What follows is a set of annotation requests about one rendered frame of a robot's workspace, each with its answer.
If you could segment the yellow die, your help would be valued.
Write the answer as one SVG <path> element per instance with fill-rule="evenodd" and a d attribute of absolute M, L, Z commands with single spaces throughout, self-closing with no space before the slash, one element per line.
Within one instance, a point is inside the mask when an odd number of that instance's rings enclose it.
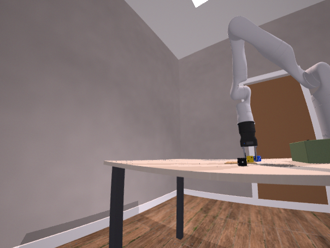
<path fill-rule="evenodd" d="M 247 156 L 247 162 L 254 162 L 254 157 L 253 156 Z"/>

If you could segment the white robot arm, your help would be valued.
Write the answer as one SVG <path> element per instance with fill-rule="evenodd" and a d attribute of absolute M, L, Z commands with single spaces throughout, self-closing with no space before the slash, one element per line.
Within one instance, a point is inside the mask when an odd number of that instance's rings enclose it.
<path fill-rule="evenodd" d="M 237 114 L 249 111 L 251 90 L 239 83 L 247 80 L 247 62 L 244 41 L 253 45 L 266 59 L 270 60 L 301 85 L 308 89 L 320 86 L 312 94 L 311 100 L 320 125 L 323 139 L 330 138 L 330 65 L 319 62 L 306 71 L 301 69 L 295 59 L 293 48 L 276 36 L 261 29 L 243 16 L 234 17 L 228 24 L 227 34 L 232 49 L 233 82 L 230 97 L 244 99 L 236 105 Z"/>

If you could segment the black die with white pips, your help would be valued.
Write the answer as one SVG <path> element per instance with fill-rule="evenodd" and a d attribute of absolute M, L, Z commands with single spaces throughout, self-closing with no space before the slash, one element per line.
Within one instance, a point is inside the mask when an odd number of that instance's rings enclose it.
<path fill-rule="evenodd" d="M 247 166 L 246 158 L 237 158 L 238 166 Z"/>

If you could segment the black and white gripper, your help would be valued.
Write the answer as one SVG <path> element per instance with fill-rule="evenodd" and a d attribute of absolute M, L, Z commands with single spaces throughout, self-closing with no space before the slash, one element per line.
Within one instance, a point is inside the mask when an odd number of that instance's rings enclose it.
<path fill-rule="evenodd" d="M 239 127 L 239 134 L 241 136 L 240 146 L 244 151 L 244 158 L 246 158 L 245 146 L 257 147 L 257 139 L 255 137 L 255 122 L 252 112 L 246 111 L 237 115 L 237 127 Z M 255 148 L 255 159 L 257 160 L 257 152 Z"/>

